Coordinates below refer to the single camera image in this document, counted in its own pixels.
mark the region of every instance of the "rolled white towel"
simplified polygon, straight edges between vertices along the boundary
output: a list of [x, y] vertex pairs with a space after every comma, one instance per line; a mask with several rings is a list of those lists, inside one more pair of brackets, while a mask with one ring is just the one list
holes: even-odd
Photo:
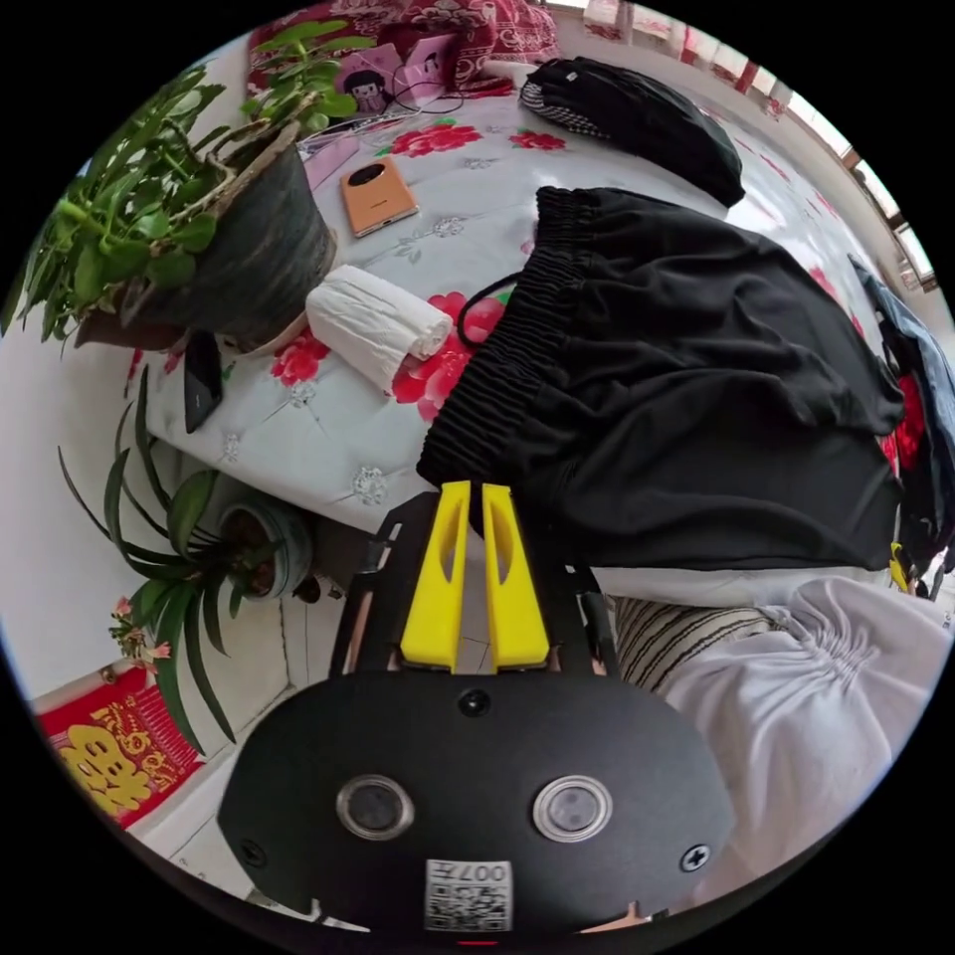
[[434, 355], [451, 320], [403, 288], [354, 266], [339, 266], [313, 288], [305, 314], [314, 336], [386, 394], [410, 355]]

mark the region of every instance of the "elastic waistband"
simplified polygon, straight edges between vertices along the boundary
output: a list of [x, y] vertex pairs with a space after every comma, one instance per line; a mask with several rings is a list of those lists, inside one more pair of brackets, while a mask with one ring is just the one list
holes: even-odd
[[418, 474], [431, 484], [506, 481], [500, 460], [558, 356], [590, 262], [594, 198], [537, 191], [537, 237], [504, 315], [477, 349], [425, 437]]

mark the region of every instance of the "qr code sticker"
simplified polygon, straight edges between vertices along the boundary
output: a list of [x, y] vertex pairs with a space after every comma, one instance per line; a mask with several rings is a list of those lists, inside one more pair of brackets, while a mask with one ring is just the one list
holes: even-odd
[[437, 932], [509, 932], [510, 862], [428, 859], [425, 928]]

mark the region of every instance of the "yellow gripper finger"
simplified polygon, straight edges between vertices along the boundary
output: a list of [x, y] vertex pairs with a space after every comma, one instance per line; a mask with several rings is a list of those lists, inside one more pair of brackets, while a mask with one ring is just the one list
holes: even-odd
[[902, 549], [899, 543], [892, 544], [892, 559], [889, 561], [888, 568], [892, 574], [892, 582], [903, 591], [908, 590], [908, 575], [902, 568], [902, 563], [898, 559], [898, 552]]
[[418, 586], [401, 638], [401, 655], [411, 666], [451, 672], [457, 668], [470, 506], [469, 481], [442, 486]]
[[482, 489], [487, 623], [494, 672], [541, 667], [550, 643], [537, 603], [510, 488]]

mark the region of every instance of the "window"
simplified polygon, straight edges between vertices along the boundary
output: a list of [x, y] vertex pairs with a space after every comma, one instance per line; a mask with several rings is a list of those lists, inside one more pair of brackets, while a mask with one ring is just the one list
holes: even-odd
[[776, 77], [773, 76], [765, 67], [760, 67], [756, 72], [756, 78], [753, 80], [753, 89], [758, 90], [764, 96], [768, 96], [776, 84]]
[[892, 194], [882, 185], [881, 179], [872, 172], [872, 167], [861, 159], [856, 163], [856, 169], [865, 177], [865, 188], [871, 194], [872, 198], [878, 203], [886, 219], [891, 219], [898, 215], [898, 204], [892, 198]]
[[898, 236], [898, 241], [902, 244], [905, 254], [908, 255], [908, 260], [918, 272], [919, 279], [924, 282], [934, 275], [935, 270], [932, 269], [932, 264], [928, 261], [928, 256], [925, 255], [922, 244], [915, 237], [915, 233], [912, 232], [912, 227], [906, 223], [895, 235]]
[[850, 142], [798, 93], [793, 93], [793, 97], [789, 101], [789, 111], [802, 119], [839, 158], [845, 156], [852, 149]]

